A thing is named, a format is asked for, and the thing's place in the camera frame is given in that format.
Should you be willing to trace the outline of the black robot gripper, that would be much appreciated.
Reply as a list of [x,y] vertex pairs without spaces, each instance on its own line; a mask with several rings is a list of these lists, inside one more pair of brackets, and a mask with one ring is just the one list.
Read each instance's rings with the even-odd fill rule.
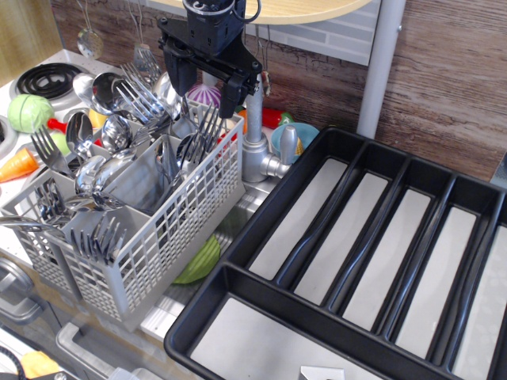
[[163,17],[157,21],[162,37],[160,48],[164,53],[166,71],[172,86],[180,96],[186,95],[196,83],[197,71],[225,82],[221,89],[219,116],[231,118],[237,106],[248,95],[254,95],[261,63],[242,42],[245,25],[253,22],[261,11],[246,16],[246,2],[234,1],[230,12],[220,15],[199,15],[183,1],[186,19]]

